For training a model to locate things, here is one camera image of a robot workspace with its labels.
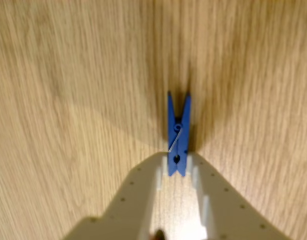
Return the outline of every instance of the clothespin jaw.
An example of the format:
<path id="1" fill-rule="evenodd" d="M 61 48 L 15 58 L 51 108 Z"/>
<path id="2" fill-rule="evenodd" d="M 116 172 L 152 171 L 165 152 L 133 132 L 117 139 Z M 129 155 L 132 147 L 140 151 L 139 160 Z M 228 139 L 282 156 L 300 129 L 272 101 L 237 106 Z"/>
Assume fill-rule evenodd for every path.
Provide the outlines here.
<path id="1" fill-rule="evenodd" d="M 187 93 L 181 117 L 175 117 L 173 98 L 168 92 L 168 175 L 177 170 L 186 175 L 189 145 L 191 97 Z"/>

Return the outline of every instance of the wood grain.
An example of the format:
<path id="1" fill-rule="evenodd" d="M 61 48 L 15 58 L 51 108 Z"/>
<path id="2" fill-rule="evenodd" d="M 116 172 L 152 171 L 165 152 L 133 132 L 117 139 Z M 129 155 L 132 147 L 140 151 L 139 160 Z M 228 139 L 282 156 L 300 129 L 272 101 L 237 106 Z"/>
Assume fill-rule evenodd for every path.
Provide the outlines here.
<path id="1" fill-rule="evenodd" d="M 191 150 L 307 240 L 306 0 L 0 0 L 0 239 L 101 215 L 166 150 L 168 90 L 177 113 L 192 95 Z M 169 239 L 197 206 L 188 184 L 157 196 Z"/>

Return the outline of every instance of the wooden surface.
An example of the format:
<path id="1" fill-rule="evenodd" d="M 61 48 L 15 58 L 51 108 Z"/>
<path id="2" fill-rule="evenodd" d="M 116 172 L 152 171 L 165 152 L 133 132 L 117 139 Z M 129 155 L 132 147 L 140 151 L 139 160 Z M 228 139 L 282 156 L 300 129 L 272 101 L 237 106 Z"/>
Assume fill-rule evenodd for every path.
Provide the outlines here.
<path id="1" fill-rule="evenodd" d="M 176 112 L 191 92 L 191 150 L 307 240 L 305 0 L 0 0 L 0 239 L 101 215 L 166 150 L 168 90 Z M 170 239 L 197 206 L 187 186 L 156 199 Z"/>

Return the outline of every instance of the clothespin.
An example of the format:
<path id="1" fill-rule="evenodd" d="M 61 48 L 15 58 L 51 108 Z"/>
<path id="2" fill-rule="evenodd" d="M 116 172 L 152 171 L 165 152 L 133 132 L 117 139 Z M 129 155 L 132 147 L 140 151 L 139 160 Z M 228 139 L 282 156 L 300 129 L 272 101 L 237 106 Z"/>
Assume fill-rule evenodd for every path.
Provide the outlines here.
<path id="1" fill-rule="evenodd" d="M 178 170 L 186 175 L 189 145 L 191 97 L 187 93 L 181 117 L 175 117 L 173 98 L 168 92 L 168 175 Z"/>

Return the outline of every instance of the clothespin hole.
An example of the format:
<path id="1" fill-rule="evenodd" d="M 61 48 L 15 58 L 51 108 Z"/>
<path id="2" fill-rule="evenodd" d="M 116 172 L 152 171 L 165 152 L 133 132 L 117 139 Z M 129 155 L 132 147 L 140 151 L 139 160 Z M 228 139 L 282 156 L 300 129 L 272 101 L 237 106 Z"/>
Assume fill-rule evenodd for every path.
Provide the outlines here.
<path id="1" fill-rule="evenodd" d="M 173 158 L 173 161 L 174 161 L 175 164 L 178 164 L 179 161 L 180 161 L 180 156 L 179 156 L 179 155 L 175 156 L 175 157 Z"/>

